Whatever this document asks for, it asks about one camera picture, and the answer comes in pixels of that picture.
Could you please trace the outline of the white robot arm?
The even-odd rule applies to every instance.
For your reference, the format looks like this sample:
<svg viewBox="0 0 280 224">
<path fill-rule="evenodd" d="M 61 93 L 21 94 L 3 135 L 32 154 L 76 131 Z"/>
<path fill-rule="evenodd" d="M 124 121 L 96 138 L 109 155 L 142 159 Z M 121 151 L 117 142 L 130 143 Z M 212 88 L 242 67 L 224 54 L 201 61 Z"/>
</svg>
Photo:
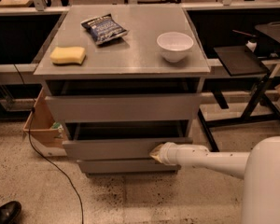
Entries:
<svg viewBox="0 0 280 224">
<path fill-rule="evenodd" d="M 242 179 L 241 224 L 280 224 L 280 136 L 260 141 L 249 152 L 166 142 L 150 156 L 164 165 L 202 167 Z"/>
</svg>

